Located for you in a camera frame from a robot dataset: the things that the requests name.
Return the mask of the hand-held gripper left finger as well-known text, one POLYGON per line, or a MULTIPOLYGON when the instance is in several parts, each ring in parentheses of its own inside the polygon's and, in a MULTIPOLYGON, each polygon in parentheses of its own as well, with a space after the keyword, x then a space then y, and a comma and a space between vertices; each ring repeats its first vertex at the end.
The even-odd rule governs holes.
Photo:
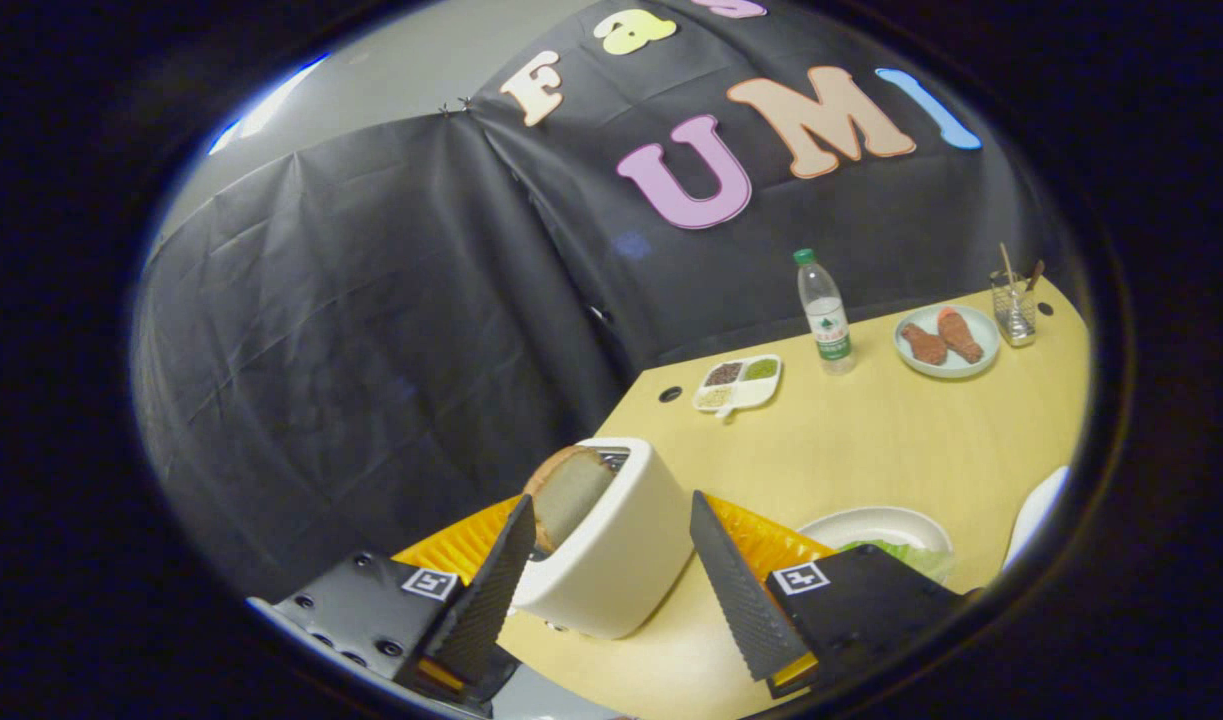
POLYGON ((371 700, 419 716, 489 716, 516 667, 497 639, 533 544, 523 495, 488 534, 471 579, 356 550, 283 600, 251 597, 249 609, 371 700))

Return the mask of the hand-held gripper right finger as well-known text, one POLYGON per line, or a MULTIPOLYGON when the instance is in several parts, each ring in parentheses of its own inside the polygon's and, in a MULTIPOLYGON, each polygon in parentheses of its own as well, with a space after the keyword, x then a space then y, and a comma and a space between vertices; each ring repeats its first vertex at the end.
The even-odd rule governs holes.
POLYGON ((693 491, 689 533, 726 630, 772 697, 857 682, 963 608, 874 542, 845 550, 693 491))

